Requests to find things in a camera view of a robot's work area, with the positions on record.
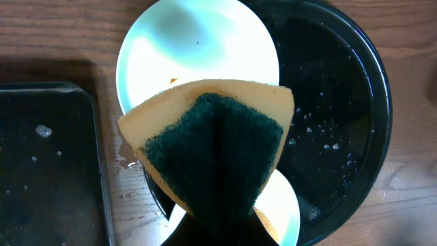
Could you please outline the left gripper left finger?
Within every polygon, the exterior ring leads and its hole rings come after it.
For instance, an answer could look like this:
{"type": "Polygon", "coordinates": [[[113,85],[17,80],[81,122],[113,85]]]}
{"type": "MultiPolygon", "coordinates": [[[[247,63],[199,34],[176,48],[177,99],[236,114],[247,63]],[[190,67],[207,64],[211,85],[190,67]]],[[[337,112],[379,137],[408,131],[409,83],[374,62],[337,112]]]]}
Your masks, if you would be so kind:
{"type": "Polygon", "coordinates": [[[161,246],[207,246],[211,239],[208,232],[194,218],[185,214],[161,246]]]}

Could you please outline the green and yellow sponge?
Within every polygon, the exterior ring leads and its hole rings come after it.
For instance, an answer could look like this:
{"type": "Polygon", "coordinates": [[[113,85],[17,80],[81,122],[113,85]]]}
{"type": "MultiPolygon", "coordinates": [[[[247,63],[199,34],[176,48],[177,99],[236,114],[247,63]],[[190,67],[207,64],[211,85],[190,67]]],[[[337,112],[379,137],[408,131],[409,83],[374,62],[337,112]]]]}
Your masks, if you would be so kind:
{"type": "Polygon", "coordinates": [[[278,165],[293,114],[287,87],[214,79],[165,90],[118,126],[154,182],[218,232],[251,214],[278,165]]]}

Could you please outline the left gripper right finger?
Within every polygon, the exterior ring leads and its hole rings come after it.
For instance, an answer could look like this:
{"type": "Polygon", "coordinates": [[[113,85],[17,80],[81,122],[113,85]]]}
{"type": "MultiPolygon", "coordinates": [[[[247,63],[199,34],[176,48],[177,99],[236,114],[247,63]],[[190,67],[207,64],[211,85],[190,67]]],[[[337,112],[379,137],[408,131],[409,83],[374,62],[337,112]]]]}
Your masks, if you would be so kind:
{"type": "Polygon", "coordinates": [[[252,208],[249,217],[241,223],[239,246],[277,246],[273,237],[262,224],[261,219],[252,208]]]}

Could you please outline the light blue plate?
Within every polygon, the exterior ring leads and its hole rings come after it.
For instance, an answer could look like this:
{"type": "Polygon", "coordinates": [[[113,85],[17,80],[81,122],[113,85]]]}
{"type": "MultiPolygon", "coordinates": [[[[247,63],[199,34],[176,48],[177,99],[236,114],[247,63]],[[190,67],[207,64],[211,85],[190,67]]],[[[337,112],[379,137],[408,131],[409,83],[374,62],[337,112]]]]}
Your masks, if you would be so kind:
{"type": "Polygon", "coordinates": [[[119,50],[123,113],[190,81],[279,84],[279,59],[265,24],[239,0],[160,0],[133,23],[119,50]]]}
{"type": "MultiPolygon", "coordinates": [[[[274,170],[264,190],[257,198],[256,214],[278,245],[295,246],[300,231],[300,209],[297,197],[287,178],[274,170]]],[[[186,211],[175,205],[169,216],[169,228],[176,229],[186,211]]],[[[239,245],[239,225],[233,225],[215,235],[211,235],[209,245],[239,245]]]]}

